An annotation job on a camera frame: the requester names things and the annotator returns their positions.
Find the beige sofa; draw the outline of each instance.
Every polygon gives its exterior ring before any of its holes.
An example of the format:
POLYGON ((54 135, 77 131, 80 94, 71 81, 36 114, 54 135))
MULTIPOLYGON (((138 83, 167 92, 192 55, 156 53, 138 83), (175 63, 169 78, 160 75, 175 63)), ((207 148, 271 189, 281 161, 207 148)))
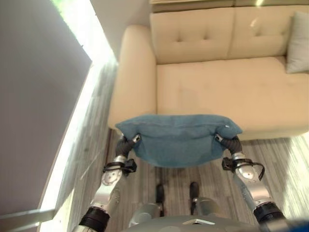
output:
POLYGON ((309 128, 309 75, 286 74, 295 11, 305 5, 151 14, 123 37, 109 126, 142 114, 217 114, 242 140, 309 128))

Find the gray pillow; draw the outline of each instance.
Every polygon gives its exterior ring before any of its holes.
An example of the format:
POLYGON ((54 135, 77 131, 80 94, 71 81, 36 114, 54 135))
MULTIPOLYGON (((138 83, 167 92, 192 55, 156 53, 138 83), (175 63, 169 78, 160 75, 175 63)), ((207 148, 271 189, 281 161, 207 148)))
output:
POLYGON ((309 14, 295 12, 287 52, 287 73, 309 71, 309 14))

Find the sofa cushion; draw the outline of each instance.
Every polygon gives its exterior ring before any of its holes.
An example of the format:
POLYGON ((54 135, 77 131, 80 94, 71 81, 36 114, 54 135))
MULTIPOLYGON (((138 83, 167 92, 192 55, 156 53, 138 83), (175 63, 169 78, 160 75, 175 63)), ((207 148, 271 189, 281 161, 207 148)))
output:
POLYGON ((226 59, 233 8, 151 14, 159 64, 226 59))
POLYGON ((296 12, 287 54, 287 73, 309 71, 309 14, 296 12))
POLYGON ((235 8, 234 31, 228 58, 285 55, 294 12, 308 10, 309 6, 235 8))
POLYGON ((309 75, 286 74, 284 57, 157 66, 158 114, 217 114, 241 139, 308 131, 309 75))

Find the sofa backrest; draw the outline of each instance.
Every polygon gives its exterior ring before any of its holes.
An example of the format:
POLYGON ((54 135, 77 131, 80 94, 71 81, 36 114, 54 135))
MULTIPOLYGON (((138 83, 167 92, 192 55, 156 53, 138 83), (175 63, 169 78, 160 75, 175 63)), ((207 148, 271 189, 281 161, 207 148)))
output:
POLYGON ((227 7, 151 14, 158 64, 282 56, 292 16, 309 6, 227 7))
POLYGON ((308 9, 308 6, 234 8, 234 30, 228 58, 285 55, 294 12, 308 9))
POLYGON ((157 62, 185 63, 226 59, 233 8, 151 14, 157 62))

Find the sunlight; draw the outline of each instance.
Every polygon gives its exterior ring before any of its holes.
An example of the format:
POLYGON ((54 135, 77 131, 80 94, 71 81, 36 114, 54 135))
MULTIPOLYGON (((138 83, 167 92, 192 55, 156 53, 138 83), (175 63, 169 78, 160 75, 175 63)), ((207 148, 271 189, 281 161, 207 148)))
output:
POLYGON ((53 220, 46 221, 41 224, 40 231, 42 232, 68 231, 68 223, 70 219, 70 214, 68 214, 68 212, 71 211, 73 195, 74 195, 74 189, 66 198, 62 207, 58 210, 53 220))
POLYGON ((261 6, 263 4, 264 0, 256 0, 255 5, 261 6))
POLYGON ((301 155, 303 150, 307 151, 307 148, 302 149, 296 147, 296 140, 305 138, 306 143, 304 146, 308 146, 308 133, 302 136, 293 137, 291 139, 291 155, 290 162, 293 165, 288 165, 286 173, 285 193, 283 202, 283 213, 288 219, 306 219, 309 218, 309 181, 306 181, 306 175, 308 173, 307 167, 309 166, 309 157, 307 154, 301 155))
MULTIPOLYGON (((90 1, 52 0, 52 2, 58 8, 61 16, 68 24, 78 42, 91 58, 92 65, 56 157, 42 200, 41 209, 54 209, 56 206, 67 160, 71 153, 72 145, 78 136, 79 128, 82 126, 94 87, 100 77, 101 69, 110 59, 114 59, 112 49, 107 42, 90 1)), ((68 207, 68 204, 71 204, 70 199, 72 199, 73 193, 74 191, 67 198, 65 202, 66 206, 62 206, 54 220, 41 224, 41 232, 66 231, 63 230, 63 223, 61 223, 61 230, 58 230, 60 229, 58 221, 62 220, 64 215, 67 218, 70 216, 70 207, 68 207)))

